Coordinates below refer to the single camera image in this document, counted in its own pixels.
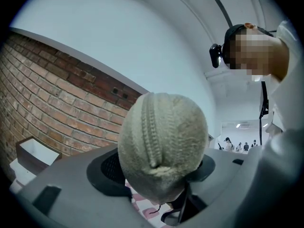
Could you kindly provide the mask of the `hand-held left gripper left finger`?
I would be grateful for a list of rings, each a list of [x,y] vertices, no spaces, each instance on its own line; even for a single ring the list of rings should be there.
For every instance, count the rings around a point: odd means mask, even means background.
[[[111,197],[96,189],[87,167],[100,156],[117,152],[117,145],[56,161],[16,195],[17,201],[43,228],[150,228],[131,204],[131,195]]]

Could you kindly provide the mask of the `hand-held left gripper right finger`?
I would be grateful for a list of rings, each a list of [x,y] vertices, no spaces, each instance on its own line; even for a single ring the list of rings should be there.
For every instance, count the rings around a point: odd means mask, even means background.
[[[230,226],[230,216],[238,206],[230,185],[245,158],[245,155],[223,150],[205,150],[202,165],[186,177],[181,228]]]

